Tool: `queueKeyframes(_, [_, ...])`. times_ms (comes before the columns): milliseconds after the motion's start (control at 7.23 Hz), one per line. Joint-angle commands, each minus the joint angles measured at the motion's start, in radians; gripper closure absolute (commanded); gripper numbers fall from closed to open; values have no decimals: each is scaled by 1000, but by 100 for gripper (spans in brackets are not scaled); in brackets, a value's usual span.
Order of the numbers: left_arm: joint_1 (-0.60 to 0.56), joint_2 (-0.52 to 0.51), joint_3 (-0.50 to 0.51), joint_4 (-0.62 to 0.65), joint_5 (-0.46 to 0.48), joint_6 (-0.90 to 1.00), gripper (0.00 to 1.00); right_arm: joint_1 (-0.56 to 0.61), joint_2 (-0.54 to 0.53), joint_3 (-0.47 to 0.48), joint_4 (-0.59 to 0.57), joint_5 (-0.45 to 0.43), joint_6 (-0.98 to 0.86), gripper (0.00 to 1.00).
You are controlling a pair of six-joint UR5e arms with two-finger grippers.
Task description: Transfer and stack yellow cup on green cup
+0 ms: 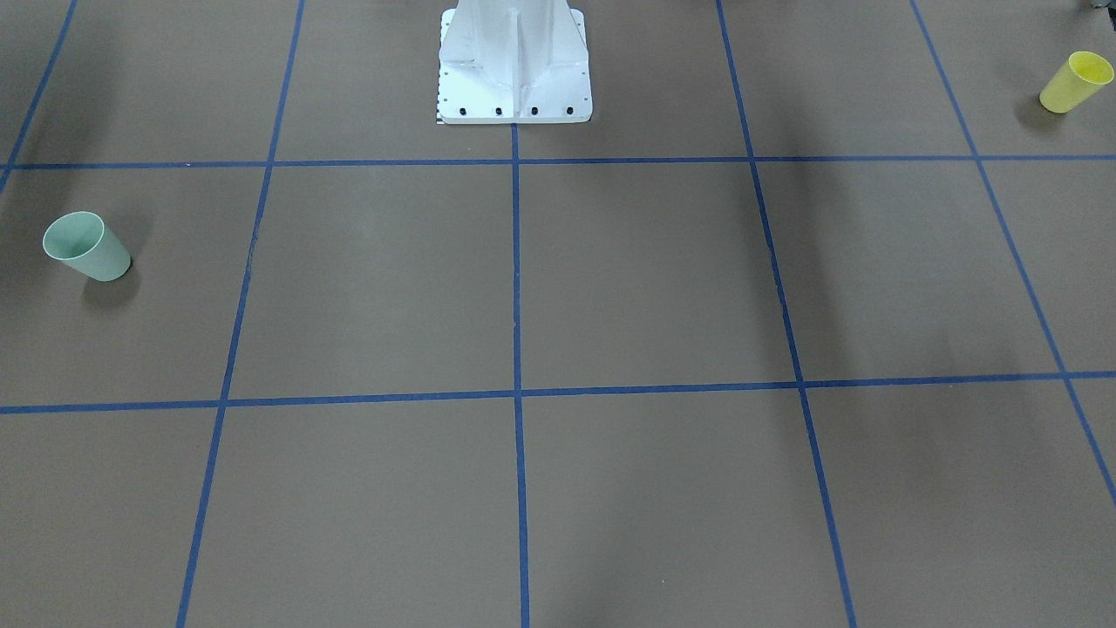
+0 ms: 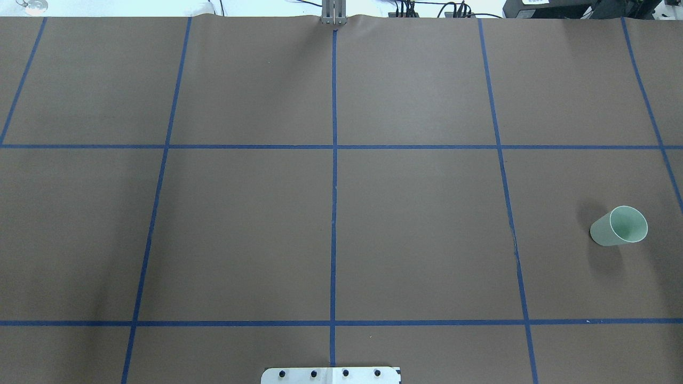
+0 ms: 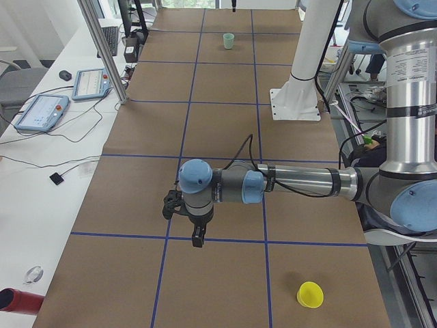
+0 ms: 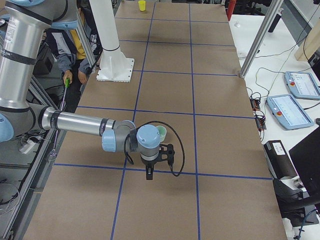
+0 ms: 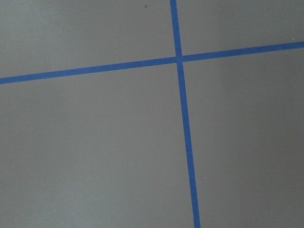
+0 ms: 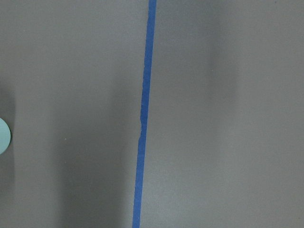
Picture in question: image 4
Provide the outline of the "black monitor arm base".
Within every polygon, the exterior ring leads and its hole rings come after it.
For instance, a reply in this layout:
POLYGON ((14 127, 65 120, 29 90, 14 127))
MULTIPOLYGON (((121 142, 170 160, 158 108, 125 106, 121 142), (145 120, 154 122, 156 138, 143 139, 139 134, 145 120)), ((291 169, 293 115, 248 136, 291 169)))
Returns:
MULTIPOLYGON (((300 227, 304 218, 312 210, 320 211, 319 193, 309 196, 308 192, 303 192, 301 189, 291 189, 279 179, 273 179, 272 183, 281 217, 289 219, 293 227, 300 227)), ((316 212, 313 212, 307 217, 304 225, 318 223, 316 212)))

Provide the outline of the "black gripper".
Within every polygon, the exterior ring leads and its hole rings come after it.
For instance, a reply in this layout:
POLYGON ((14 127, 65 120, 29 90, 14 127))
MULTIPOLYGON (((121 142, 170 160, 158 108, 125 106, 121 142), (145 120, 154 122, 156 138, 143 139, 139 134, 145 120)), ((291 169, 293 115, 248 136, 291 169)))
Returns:
POLYGON ((146 180, 152 180, 154 165, 158 162, 157 158, 155 158, 153 160, 146 160, 146 159, 142 158, 141 161, 145 165, 146 180))

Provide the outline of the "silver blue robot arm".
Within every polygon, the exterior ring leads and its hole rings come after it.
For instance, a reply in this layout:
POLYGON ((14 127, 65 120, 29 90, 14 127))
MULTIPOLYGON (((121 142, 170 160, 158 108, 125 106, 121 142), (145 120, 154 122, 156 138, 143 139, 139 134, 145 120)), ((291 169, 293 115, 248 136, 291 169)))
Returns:
POLYGON ((138 152, 146 179, 161 160, 158 129, 136 127, 129 120, 77 115, 26 100, 43 33, 48 28, 75 29, 74 0, 8 0, 10 18, 0 51, 0 140, 6 142, 33 129, 66 130, 100 136, 107 152, 138 152))

